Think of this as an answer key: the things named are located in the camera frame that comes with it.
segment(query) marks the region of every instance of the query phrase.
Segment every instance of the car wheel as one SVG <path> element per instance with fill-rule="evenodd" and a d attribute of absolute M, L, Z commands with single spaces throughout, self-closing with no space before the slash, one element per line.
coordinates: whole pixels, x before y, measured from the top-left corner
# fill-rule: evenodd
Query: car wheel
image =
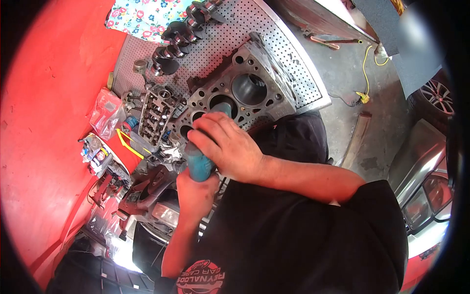
<path fill-rule="evenodd" d="M 448 85 L 447 79 L 436 75 L 408 98 L 415 119 L 425 119 L 444 135 L 447 134 L 447 120 L 454 113 Z"/>

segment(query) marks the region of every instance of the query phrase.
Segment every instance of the garage floor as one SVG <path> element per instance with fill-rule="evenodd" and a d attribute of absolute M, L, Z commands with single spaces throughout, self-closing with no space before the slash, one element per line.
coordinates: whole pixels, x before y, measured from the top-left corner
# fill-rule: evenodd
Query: garage floor
<path fill-rule="evenodd" d="M 335 51 L 310 42 L 299 28 L 286 23 L 312 59 L 331 96 L 333 104 L 320 113 L 334 164 L 341 164 L 357 117 L 367 111 L 372 114 L 372 119 L 352 170 L 367 182 L 386 179 L 390 164 L 411 128 L 411 116 L 393 63 L 389 61 L 384 66 L 377 66 L 372 52 L 375 46 L 371 48 L 365 65 L 370 101 L 366 105 L 349 107 L 339 97 L 349 102 L 359 98 L 356 91 L 365 92 L 362 62 L 370 44 L 341 44 Z"/>

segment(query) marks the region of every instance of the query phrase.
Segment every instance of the shirt logo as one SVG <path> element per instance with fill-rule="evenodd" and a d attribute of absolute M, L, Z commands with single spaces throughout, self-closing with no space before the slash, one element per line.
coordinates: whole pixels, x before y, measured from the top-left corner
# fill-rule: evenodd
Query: shirt logo
<path fill-rule="evenodd" d="M 176 281 L 178 294 L 216 294 L 222 287 L 225 272 L 210 260 L 199 260 Z"/>

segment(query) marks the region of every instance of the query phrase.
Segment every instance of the grinder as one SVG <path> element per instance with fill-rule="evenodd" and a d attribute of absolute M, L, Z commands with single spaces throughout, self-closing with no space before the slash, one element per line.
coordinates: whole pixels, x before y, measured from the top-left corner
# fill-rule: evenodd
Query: grinder
<path fill-rule="evenodd" d="M 209 112 L 224 112 L 229 117 L 232 117 L 233 102 L 230 99 L 223 101 L 211 108 Z M 215 169 L 215 164 L 212 160 L 208 159 L 192 142 L 186 144 L 184 149 L 188 158 L 189 175 L 191 179 L 196 182 L 203 182 L 209 178 L 211 172 Z"/>

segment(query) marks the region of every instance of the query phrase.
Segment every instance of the engine block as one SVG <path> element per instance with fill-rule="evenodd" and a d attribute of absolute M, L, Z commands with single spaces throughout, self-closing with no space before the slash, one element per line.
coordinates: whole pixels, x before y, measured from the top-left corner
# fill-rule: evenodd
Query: engine block
<path fill-rule="evenodd" d="M 259 34 L 250 33 L 250 36 L 251 39 L 231 55 L 231 62 L 222 63 L 192 88 L 188 108 L 168 124 L 182 143 L 187 141 L 194 120 L 228 99 L 233 106 L 232 118 L 238 126 L 260 116 L 276 121 L 296 113 L 293 78 L 268 52 Z"/>

